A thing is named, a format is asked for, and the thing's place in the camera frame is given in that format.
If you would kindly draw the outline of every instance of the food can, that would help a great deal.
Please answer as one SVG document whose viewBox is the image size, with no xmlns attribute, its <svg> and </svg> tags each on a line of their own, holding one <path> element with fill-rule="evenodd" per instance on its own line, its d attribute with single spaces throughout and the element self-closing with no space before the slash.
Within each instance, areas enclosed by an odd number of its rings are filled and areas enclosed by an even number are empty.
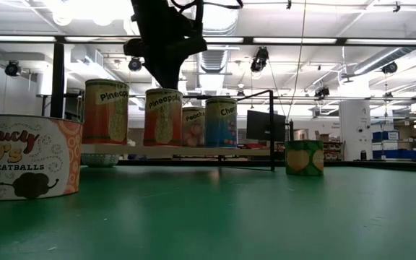
<svg viewBox="0 0 416 260">
<path fill-rule="evenodd" d="M 127 142 L 129 86 L 109 79 L 86 81 L 83 144 Z"/>
<path fill-rule="evenodd" d="M 181 146 L 182 93 L 171 89 L 145 92 L 144 145 Z"/>
<path fill-rule="evenodd" d="M 0 115 L 0 200 L 77 192 L 82 128 L 60 118 Z"/>
<path fill-rule="evenodd" d="M 324 174 L 322 141 L 285 142 L 286 169 L 289 175 L 321 176 Z"/>
<path fill-rule="evenodd" d="M 237 100 L 214 97 L 207 100 L 206 147 L 237 147 Z"/>
<path fill-rule="evenodd" d="M 182 135 L 184 147 L 203 147 L 205 144 L 205 109 L 182 109 Z"/>
</svg>

